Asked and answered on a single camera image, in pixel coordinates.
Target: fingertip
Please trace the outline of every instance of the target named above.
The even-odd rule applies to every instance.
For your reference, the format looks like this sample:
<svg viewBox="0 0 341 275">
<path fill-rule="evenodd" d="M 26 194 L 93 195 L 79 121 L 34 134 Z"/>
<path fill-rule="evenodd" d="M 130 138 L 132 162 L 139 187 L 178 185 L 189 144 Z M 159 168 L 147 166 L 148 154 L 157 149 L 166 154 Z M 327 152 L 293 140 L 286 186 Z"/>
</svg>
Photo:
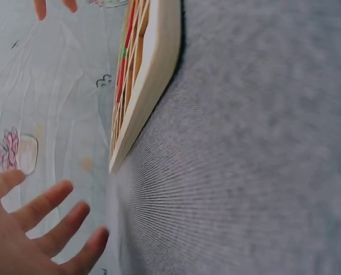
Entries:
<svg viewBox="0 0 341 275">
<path fill-rule="evenodd" d="M 80 211 L 83 211 L 85 212 L 87 215 L 90 213 L 91 211 L 91 208 L 90 208 L 90 205 L 85 202 L 85 201 L 79 201 L 76 205 L 76 207 L 80 210 Z"/>
<path fill-rule="evenodd" d="M 62 180 L 59 184 L 70 190 L 70 192 L 72 192 L 73 183 L 70 180 Z"/>
<path fill-rule="evenodd" d="M 23 171 L 21 170 L 14 170 L 16 173 L 16 177 L 18 178 L 19 182 L 23 182 L 26 179 L 26 175 Z"/>
<path fill-rule="evenodd" d="M 102 226 L 98 228 L 90 237 L 87 244 L 92 248 L 105 249 L 109 238 L 109 230 Z"/>
</svg>

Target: wooden board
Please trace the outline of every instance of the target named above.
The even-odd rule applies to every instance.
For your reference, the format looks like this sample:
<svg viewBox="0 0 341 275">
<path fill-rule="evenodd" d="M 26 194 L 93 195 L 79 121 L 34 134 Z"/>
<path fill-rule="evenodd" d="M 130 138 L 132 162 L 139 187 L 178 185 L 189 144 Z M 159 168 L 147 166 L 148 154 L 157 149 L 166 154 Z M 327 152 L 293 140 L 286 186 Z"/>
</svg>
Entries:
<svg viewBox="0 0 341 275">
<path fill-rule="evenodd" d="M 181 31 L 181 0 L 128 1 L 117 66 L 110 172 L 119 169 L 170 81 Z"/>
</svg>

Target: toy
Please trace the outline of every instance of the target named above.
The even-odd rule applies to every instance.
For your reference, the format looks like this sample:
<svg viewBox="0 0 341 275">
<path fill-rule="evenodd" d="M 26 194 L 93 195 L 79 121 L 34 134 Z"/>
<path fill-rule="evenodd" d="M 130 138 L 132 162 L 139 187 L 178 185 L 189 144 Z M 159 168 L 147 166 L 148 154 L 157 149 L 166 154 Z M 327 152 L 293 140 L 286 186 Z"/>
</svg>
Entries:
<svg viewBox="0 0 341 275">
<path fill-rule="evenodd" d="M 181 0 L 128 1 L 122 39 L 110 172 L 119 168 L 174 73 L 181 47 Z"/>
</svg>

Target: gray carpet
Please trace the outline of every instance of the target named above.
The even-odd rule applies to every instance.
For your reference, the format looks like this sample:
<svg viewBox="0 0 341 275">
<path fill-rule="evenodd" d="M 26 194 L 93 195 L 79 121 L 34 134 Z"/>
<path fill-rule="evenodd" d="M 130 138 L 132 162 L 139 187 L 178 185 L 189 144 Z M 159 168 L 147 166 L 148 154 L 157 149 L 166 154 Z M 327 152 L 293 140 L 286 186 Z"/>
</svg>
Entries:
<svg viewBox="0 0 341 275">
<path fill-rule="evenodd" d="M 125 275 L 341 275 L 341 1 L 185 0 L 120 171 Z"/>
</svg>

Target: fingernail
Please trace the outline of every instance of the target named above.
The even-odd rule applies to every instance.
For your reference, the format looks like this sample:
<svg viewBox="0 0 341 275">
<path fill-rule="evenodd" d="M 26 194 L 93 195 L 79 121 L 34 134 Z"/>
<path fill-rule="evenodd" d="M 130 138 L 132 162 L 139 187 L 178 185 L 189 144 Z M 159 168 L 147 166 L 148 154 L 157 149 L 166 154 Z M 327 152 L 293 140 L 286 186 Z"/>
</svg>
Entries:
<svg viewBox="0 0 341 275">
<path fill-rule="evenodd" d="M 75 13 L 77 11 L 77 3 L 76 1 L 73 3 L 72 7 L 70 8 L 71 13 Z"/>
</svg>

